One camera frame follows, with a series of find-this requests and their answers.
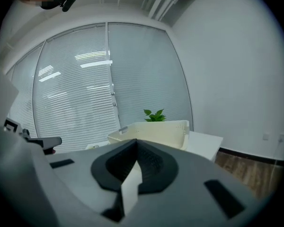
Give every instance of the white basket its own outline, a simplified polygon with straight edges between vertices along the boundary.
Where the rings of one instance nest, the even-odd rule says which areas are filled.
[[[186,150],[188,137],[189,121],[187,120],[137,122],[125,126],[107,136],[110,143],[138,139],[152,141],[181,150]]]

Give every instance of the basket handle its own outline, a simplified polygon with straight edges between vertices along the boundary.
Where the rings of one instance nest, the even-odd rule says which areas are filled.
[[[119,129],[119,134],[125,134],[127,132],[128,132],[128,127],[127,126]]]

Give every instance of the white table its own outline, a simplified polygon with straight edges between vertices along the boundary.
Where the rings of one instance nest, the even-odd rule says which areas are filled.
[[[190,131],[186,151],[214,162],[222,141],[222,137]],[[142,183],[141,170],[133,168],[121,186],[125,215],[138,201],[138,185],[140,183]]]

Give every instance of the potted plant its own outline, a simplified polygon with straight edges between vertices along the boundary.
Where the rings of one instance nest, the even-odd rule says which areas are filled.
[[[165,121],[165,115],[162,114],[164,109],[160,109],[155,114],[151,114],[151,110],[144,109],[146,116],[149,116],[149,119],[145,119],[147,122],[161,122]]]

